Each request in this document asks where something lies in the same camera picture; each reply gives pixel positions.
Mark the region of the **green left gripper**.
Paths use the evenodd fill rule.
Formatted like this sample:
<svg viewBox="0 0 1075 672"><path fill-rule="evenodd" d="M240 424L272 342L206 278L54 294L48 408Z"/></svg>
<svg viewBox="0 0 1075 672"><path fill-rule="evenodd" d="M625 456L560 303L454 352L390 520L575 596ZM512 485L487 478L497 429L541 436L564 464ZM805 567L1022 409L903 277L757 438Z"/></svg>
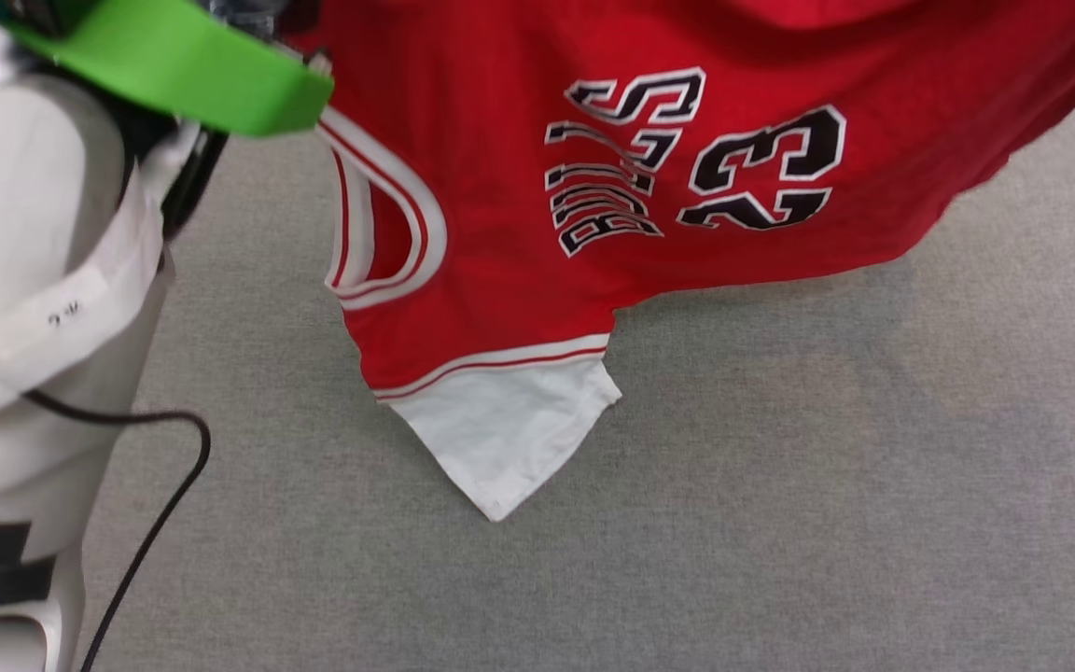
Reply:
<svg viewBox="0 0 1075 672"><path fill-rule="evenodd" d="M29 51L125 101L225 133L312 128L333 82L195 1L12 1Z"/></svg>

